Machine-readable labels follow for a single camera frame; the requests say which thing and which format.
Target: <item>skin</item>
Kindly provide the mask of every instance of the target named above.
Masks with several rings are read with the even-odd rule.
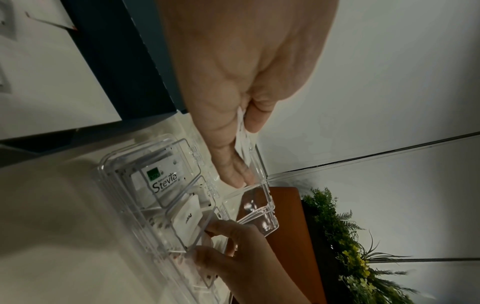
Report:
[[[198,266],[217,273],[239,303],[310,304],[257,227],[218,220],[209,224],[207,231],[229,237],[237,250],[229,256],[198,246],[192,258]]]
[[[220,178],[254,181],[236,153],[237,109],[258,132],[309,78],[338,0],[157,0],[183,100]]]

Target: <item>clear plastic container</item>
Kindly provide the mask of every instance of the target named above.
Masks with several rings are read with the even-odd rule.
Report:
[[[186,258],[197,245],[225,252],[228,239],[208,236],[205,227],[209,222],[228,220],[229,210],[237,210],[235,219],[255,224],[264,235],[278,228],[258,155],[253,149],[250,152],[255,185],[224,200],[211,174],[203,169],[196,147],[172,135],[114,151],[96,170],[109,202],[144,249],[140,255],[153,260],[180,304],[220,301],[216,275]]]

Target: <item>green foliage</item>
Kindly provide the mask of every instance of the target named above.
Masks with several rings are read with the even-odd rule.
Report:
[[[361,228],[352,221],[352,211],[337,214],[337,198],[330,190],[312,189],[311,195],[302,197],[304,203],[315,210],[314,219],[319,231],[324,231],[329,245],[339,261],[340,277],[348,287],[355,304],[413,304],[407,295],[416,290],[402,287],[382,279],[382,275],[406,275],[405,271],[372,269],[369,262],[394,260],[404,256],[375,252],[372,234],[368,250],[358,243],[357,231]]]

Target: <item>green square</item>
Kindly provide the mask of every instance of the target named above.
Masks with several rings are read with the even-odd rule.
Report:
[[[146,174],[148,175],[148,179],[151,182],[160,177],[160,172],[158,168],[153,168],[152,170],[147,171]]]

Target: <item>white table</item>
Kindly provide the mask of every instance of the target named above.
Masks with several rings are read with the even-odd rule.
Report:
[[[118,236],[91,178],[109,152],[167,133],[195,138],[210,161],[190,116],[178,113],[141,131],[0,169],[1,303],[171,302]],[[221,195],[233,190],[219,187]]]

